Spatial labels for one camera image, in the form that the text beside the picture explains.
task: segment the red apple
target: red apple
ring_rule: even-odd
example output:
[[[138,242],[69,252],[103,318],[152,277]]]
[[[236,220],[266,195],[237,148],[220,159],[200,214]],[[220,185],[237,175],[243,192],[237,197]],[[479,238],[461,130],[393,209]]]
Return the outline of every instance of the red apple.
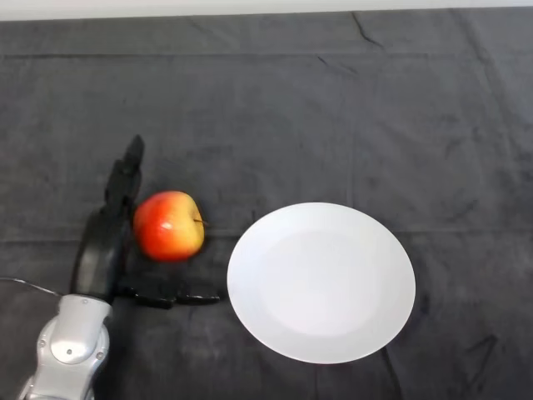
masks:
[[[198,206],[184,192],[160,192],[135,211],[141,250],[158,261],[181,261],[200,250],[204,229]]]

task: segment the gray cloth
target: gray cloth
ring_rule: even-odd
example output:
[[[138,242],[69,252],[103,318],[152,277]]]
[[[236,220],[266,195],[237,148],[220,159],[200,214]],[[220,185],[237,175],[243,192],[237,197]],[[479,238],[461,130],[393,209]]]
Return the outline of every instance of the gray cloth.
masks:
[[[119,300],[97,398],[530,398],[532,20],[517,8],[2,23],[0,275],[67,290],[87,215],[140,134],[140,198],[188,192],[212,225],[197,257],[144,268],[223,288],[253,221],[333,202],[400,239],[416,304],[387,352],[315,366],[261,345],[229,302]],[[2,400],[32,373],[56,305],[2,285]]]

